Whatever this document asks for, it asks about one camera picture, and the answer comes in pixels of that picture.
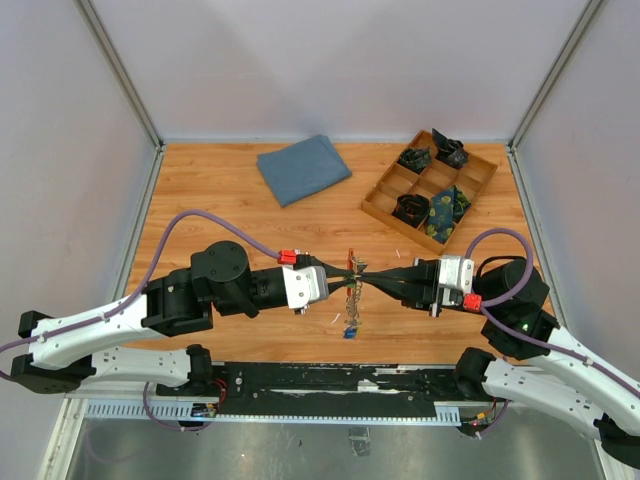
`metal base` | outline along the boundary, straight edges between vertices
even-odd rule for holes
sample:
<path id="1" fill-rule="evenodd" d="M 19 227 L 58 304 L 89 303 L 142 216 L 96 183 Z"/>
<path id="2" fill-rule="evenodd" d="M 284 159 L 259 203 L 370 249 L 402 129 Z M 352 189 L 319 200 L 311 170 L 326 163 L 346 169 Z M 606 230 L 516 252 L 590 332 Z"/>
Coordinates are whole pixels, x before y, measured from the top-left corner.
<path id="1" fill-rule="evenodd" d="M 485 440 L 452 427 L 256 423 L 196 435 L 131 420 L 86 421 L 81 439 L 67 480 L 603 478 L 592 442 L 518 408 Z"/>

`black fabric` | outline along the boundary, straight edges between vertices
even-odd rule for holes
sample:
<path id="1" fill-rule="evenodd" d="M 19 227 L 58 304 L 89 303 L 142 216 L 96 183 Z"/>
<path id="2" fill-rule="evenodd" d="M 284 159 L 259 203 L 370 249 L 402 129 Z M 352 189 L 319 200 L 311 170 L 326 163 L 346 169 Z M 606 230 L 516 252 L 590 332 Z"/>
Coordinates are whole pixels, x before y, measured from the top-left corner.
<path id="1" fill-rule="evenodd" d="M 407 148 L 400 154 L 398 163 L 420 174 L 431 163 L 431 151 L 429 148 Z"/>
<path id="2" fill-rule="evenodd" d="M 429 200 L 422 195 L 407 194 L 398 197 L 392 215 L 398 220 L 416 228 L 429 214 Z"/>
<path id="3" fill-rule="evenodd" d="M 436 158 L 450 167 L 460 170 L 469 163 L 469 154 L 464 150 L 464 144 L 460 140 L 452 140 L 445 137 L 435 128 L 431 130 L 433 143 L 438 148 Z"/>

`blue clip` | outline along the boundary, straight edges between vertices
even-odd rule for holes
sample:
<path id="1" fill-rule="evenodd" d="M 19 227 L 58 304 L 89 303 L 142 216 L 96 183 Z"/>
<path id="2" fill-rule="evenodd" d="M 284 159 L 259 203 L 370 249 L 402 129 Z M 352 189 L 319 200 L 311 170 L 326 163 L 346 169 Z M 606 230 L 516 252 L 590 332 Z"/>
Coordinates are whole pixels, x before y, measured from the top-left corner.
<path id="1" fill-rule="evenodd" d="M 344 337 L 346 339 L 356 338 L 356 334 L 358 333 L 357 327 L 347 327 L 344 331 Z"/>

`cable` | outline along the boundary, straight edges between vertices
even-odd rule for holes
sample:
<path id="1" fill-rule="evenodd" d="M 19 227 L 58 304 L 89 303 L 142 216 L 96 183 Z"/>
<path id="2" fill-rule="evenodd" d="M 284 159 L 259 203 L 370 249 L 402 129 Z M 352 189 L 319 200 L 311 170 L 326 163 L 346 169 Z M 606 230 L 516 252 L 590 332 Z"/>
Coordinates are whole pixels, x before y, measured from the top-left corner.
<path id="1" fill-rule="evenodd" d="M 531 338 L 531 337 L 529 337 L 529 336 L 527 336 L 527 335 L 525 335 L 523 333 L 520 333 L 520 332 L 518 332 L 516 330 L 513 330 L 512 328 L 509 328 L 506 325 L 503 325 L 498 319 L 496 319 L 489 312 L 489 310 L 487 310 L 487 308 L 494 307 L 494 306 L 496 306 L 496 305 L 498 305 L 498 304 L 500 304 L 502 302 L 505 302 L 506 300 L 509 300 L 513 295 L 517 294 L 520 290 L 522 290 L 524 288 L 524 286 L 527 284 L 527 282 L 529 281 L 529 278 L 531 277 L 531 272 L 533 271 L 533 250 L 531 248 L 531 245 L 529 244 L 529 242 L 527 241 L 527 239 L 524 236 L 522 236 L 520 233 L 518 233 L 518 232 L 516 232 L 514 230 L 511 230 L 509 228 L 493 228 L 491 230 L 487 230 L 486 232 L 478 235 L 478 237 L 476 237 L 476 239 L 473 240 L 473 242 L 471 242 L 471 245 L 469 245 L 469 248 L 467 249 L 467 253 L 465 254 L 465 257 L 466 258 L 471 258 L 471 254 L 473 253 L 473 250 L 478 245 L 478 243 L 480 243 L 481 240 L 485 239 L 486 237 L 488 237 L 490 235 L 496 235 L 496 234 L 499 234 L 499 233 L 510 235 L 510 236 L 514 237 L 515 239 L 517 239 L 522 244 L 522 246 L 524 247 L 525 251 L 527 252 L 527 257 L 526 257 L 527 263 L 526 263 L 526 267 L 525 267 L 525 270 L 524 270 L 524 274 L 522 275 L 522 278 L 520 279 L 520 281 L 518 283 L 516 283 L 514 285 L 514 287 L 511 290 L 509 290 L 506 293 L 503 293 L 499 297 L 493 298 L 491 300 L 486 300 L 486 301 L 483 300 L 482 301 L 482 306 L 480 307 L 480 311 L 482 312 L 482 314 L 484 316 L 486 316 L 487 319 L 491 323 L 493 323 L 496 327 L 498 327 L 500 330 L 502 330 L 503 332 L 507 333 L 508 335 L 511 335 L 512 337 L 517 338 L 518 340 L 522 340 L 523 342 L 527 342 L 527 343 L 530 343 L 532 345 L 536 345 L 537 347 L 541 347 L 541 348 L 544 348 L 544 349 L 547 349 L 547 350 L 552 350 L 554 352 L 562 353 L 562 354 L 567 355 L 569 357 L 575 358 L 576 360 L 580 361 L 581 363 L 590 362 L 591 366 L 593 368 L 598 370 L 600 373 L 604 374 L 609 379 L 613 380 L 615 383 L 620 385 L 622 388 L 627 390 L 629 393 L 631 393 L 636 398 L 640 399 L 640 391 L 638 389 L 636 389 L 635 387 L 633 387 L 632 385 L 627 383 L 620 376 L 618 376 L 615 373 L 609 371 L 603 365 L 600 365 L 599 363 L 596 363 L 596 362 L 592 362 L 589 359 L 589 357 L 587 357 L 586 355 L 582 355 L 580 353 L 574 352 L 573 350 L 569 350 L 568 348 L 564 348 L 564 347 L 561 347 L 559 345 L 554 345 L 552 343 L 543 342 L 542 340 L 538 340 L 536 338 Z"/>
<path id="2" fill-rule="evenodd" d="M 155 417 L 155 415 L 153 414 L 153 412 L 151 411 L 151 408 L 149 407 L 149 401 L 147 399 L 148 397 L 148 392 L 147 390 L 149 389 L 149 385 L 151 385 L 149 382 L 144 384 L 144 390 L 142 390 L 142 406 L 144 407 L 144 412 L 147 414 L 147 417 L 149 417 L 149 419 L 155 423 L 156 425 L 162 427 L 162 428 L 166 428 L 168 430 L 173 430 L 174 432 L 199 432 L 200 430 L 204 430 L 205 428 L 207 428 L 211 423 L 213 422 L 205 422 L 204 425 L 200 426 L 200 427 L 181 427 L 178 425 L 169 425 L 168 423 L 163 422 L 162 420 L 159 420 Z"/>
<path id="3" fill-rule="evenodd" d="M 502 408 L 500 409 L 500 413 L 498 413 L 498 416 L 493 419 L 493 422 L 491 422 L 487 426 L 487 428 L 485 428 L 484 430 L 482 430 L 481 432 L 478 433 L 478 435 L 480 435 L 480 437 L 484 437 L 493 428 L 495 428 L 496 423 L 498 423 L 500 421 L 500 419 L 504 416 L 504 414 L 507 413 L 507 407 L 509 406 L 510 402 L 511 402 L 510 400 L 505 400 L 504 401 L 504 403 L 502 404 Z"/>
<path id="4" fill-rule="evenodd" d="M 153 255 L 153 259 L 151 260 L 151 264 L 149 265 L 149 269 L 147 270 L 147 273 L 144 274 L 144 277 L 140 281 L 140 284 L 131 293 L 131 295 L 126 297 L 122 301 L 122 303 L 120 305 L 116 306 L 115 308 L 113 308 L 113 309 L 111 309 L 111 310 L 109 310 L 107 312 L 104 312 L 103 316 L 89 318 L 88 320 L 84 320 L 82 322 L 78 322 L 78 323 L 75 323 L 73 325 L 67 325 L 66 327 L 58 328 L 57 330 L 52 330 L 50 332 L 45 332 L 45 333 L 41 334 L 40 336 L 22 338 L 20 340 L 15 340 L 13 342 L 9 342 L 6 345 L 3 345 L 3 346 L 0 347 L 0 354 L 2 354 L 3 352 L 5 352 L 5 351 L 7 351 L 7 350 L 9 350 L 11 348 L 18 347 L 20 345 L 26 345 L 26 344 L 33 343 L 33 342 L 37 341 L 39 338 L 43 338 L 43 339 L 46 340 L 46 339 L 53 338 L 53 337 L 58 336 L 58 335 L 62 335 L 63 333 L 71 332 L 71 331 L 76 330 L 78 328 L 83 328 L 83 327 L 88 327 L 90 325 L 94 325 L 96 323 L 104 321 L 107 318 L 111 318 L 114 315 L 117 315 L 120 312 L 122 312 L 123 310 L 125 310 L 134 301 L 136 301 L 136 299 L 140 296 L 142 291 L 146 288 L 147 283 L 151 279 L 151 275 L 153 275 L 153 272 L 155 271 L 156 266 L 158 265 L 158 261 L 160 260 L 160 255 L 162 254 L 162 251 L 164 250 L 164 247 L 165 247 L 165 245 L 167 243 L 167 240 L 169 239 L 169 235 L 171 234 L 171 231 L 173 230 L 173 228 L 176 226 L 176 224 L 180 220 L 182 220 L 185 217 L 189 217 L 189 216 L 197 216 L 197 217 L 206 218 L 207 220 L 211 220 L 212 222 L 215 222 L 218 225 L 226 228 L 231 233 L 237 235 L 238 237 L 243 239 L 245 242 L 247 242 L 249 245 L 251 245 L 252 247 L 255 247 L 256 249 L 258 249 L 259 251 L 261 251 L 265 255 L 267 255 L 267 256 L 269 256 L 271 258 L 275 258 L 275 259 L 280 257 L 277 252 L 274 252 L 273 250 L 265 247 L 263 244 L 261 244 L 260 242 L 255 240 L 249 234 L 243 232 L 238 227 L 230 224 L 226 220 L 218 217 L 217 215 L 214 215 L 214 214 L 209 213 L 209 212 L 205 212 L 204 210 L 198 210 L 198 209 L 185 210 L 184 212 L 181 212 L 178 215 L 176 215 L 175 217 L 173 217 L 173 219 L 169 222 L 169 225 L 167 225 L 167 228 L 164 230 L 164 233 L 162 234 L 162 237 L 160 237 L 160 241 L 158 242 L 158 247 L 156 248 L 156 252 Z M 12 381 L 11 376 L 7 375 L 2 370 L 0 370 L 0 378 L 2 378 L 4 380 Z"/>
<path id="5" fill-rule="evenodd" d="M 531 245 L 529 244 L 527 239 L 524 238 L 523 235 L 516 232 L 515 230 L 511 230 L 510 228 L 492 228 L 490 230 L 487 230 L 484 233 L 481 233 L 473 240 L 473 242 L 471 242 L 471 245 L 469 245 L 469 248 L 467 248 L 467 252 L 464 254 L 465 258 L 471 258 L 471 254 L 473 253 L 473 250 L 482 240 L 484 240 L 485 238 L 491 235 L 496 235 L 499 233 L 504 233 L 505 235 L 509 235 L 520 242 L 520 244 L 524 247 L 525 252 L 527 253 L 526 265 L 524 267 L 524 273 L 522 274 L 522 278 L 518 281 L 518 283 L 516 283 L 513 286 L 511 290 L 503 293 L 502 295 L 496 298 L 492 298 L 491 300 L 482 301 L 482 305 L 487 308 L 500 305 L 501 303 L 506 302 L 511 297 L 513 297 L 518 292 L 520 292 L 520 290 L 522 290 L 527 285 L 527 282 L 531 277 L 531 273 L 533 272 L 533 249 L 531 248 Z"/>

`wooden tray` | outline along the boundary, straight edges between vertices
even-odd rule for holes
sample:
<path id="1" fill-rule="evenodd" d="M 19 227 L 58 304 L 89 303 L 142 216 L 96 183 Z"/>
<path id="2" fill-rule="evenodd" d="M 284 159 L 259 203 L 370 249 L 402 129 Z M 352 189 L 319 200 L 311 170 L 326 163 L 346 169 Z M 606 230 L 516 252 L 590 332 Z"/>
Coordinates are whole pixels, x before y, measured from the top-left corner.
<path id="1" fill-rule="evenodd" d="M 446 250 L 451 239 L 462 228 L 465 219 L 470 215 L 470 211 L 467 211 L 460 222 L 455 224 L 455 228 L 447 241 L 440 243 L 425 233 L 426 222 L 414 228 L 391 215 L 396 206 L 397 198 L 406 193 L 418 193 L 431 201 L 441 191 L 456 185 L 469 199 L 471 208 L 473 208 L 474 202 L 477 201 L 482 190 L 491 180 L 498 166 L 470 153 L 469 163 L 460 170 L 456 170 L 440 160 L 436 160 L 438 149 L 433 143 L 431 134 L 424 130 L 415 136 L 408 147 L 428 147 L 431 150 L 433 160 L 418 175 L 398 164 L 399 158 L 396 159 L 364 198 L 360 208 L 405 237 L 440 255 Z"/>

